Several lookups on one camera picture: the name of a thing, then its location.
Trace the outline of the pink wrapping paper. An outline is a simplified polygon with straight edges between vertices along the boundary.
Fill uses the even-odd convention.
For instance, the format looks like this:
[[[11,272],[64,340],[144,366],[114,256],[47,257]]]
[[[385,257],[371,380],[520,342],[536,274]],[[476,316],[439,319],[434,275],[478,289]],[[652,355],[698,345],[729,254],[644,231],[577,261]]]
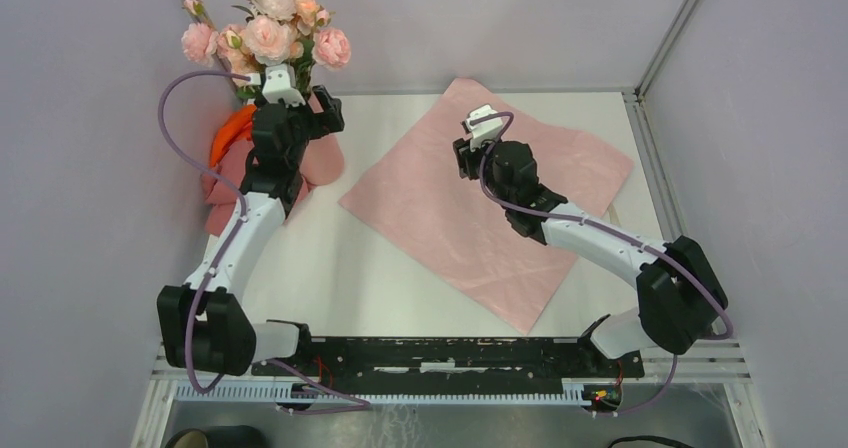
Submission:
[[[355,181],[340,205],[396,250],[361,249],[371,275],[387,282],[371,304],[386,322],[368,323],[367,333],[576,335],[634,306],[625,282],[516,234],[478,184],[458,176],[452,142],[485,104],[515,114],[508,137],[531,146],[544,184],[597,216],[621,193],[625,225],[656,231],[619,93],[499,96],[458,78],[441,95],[348,97],[344,148]]]

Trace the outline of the cream printed ribbon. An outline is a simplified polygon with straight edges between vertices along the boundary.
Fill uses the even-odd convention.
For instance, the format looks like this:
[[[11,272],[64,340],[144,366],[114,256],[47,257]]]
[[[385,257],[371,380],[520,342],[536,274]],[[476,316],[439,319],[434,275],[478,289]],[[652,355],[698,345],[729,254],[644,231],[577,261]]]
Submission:
[[[626,199],[622,198],[621,193],[610,201],[603,218],[617,227],[623,227],[626,219]]]

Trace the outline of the light pink rose stem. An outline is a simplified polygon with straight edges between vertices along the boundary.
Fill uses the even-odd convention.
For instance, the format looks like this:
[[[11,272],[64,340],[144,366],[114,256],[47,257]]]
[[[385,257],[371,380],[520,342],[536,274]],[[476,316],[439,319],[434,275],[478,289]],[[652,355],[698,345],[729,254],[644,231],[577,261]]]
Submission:
[[[289,59],[297,33],[289,24],[260,15],[246,24],[241,37],[259,63],[274,66]]]

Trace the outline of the peach rose stem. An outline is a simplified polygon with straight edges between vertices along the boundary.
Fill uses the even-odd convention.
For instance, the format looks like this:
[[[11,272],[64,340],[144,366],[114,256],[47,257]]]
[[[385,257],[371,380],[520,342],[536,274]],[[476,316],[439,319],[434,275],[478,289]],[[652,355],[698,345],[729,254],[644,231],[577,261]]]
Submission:
[[[290,45],[289,61],[303,58],[311,50],[314,35],[331,23],[332,12],[315,0],[294,0],[295,15],[291,21],[296,38]]]

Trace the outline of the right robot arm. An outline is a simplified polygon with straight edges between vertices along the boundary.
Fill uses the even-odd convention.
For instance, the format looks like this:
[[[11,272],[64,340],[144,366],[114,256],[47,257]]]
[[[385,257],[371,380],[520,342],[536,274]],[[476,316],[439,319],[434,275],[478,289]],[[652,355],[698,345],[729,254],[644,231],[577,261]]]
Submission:
[[[646,348],[685,354],[712,337],[713,323],[728,299],[694,240],[668,242],[628,233],[590,215],[539,181],[531,148],[516,141],[453,143],[459,174],[477,180],[483,193],[503,208],[519,235],[576,253],[631,286],[634,309],[605,315],[587,328],[577,350],[580,368],[602,376],[618,358]]]

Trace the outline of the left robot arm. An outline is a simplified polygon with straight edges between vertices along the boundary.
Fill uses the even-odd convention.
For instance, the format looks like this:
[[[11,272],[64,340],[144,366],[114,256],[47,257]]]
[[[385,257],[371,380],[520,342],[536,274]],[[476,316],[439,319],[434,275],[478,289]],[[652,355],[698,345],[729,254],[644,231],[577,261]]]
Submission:
[[[304,186],[300,165],[308,145],[345,127],[342,102],[322,85],[309,104],[265,102],[253,113],[254,146],[236,206],[214,252],[179,286],[164,286],[156,308],[170,366],[240,376],[275,358],[290,375],[314,362],[308,327],[288,321],[252,322],[240,299],[271,235],[290,215]]]

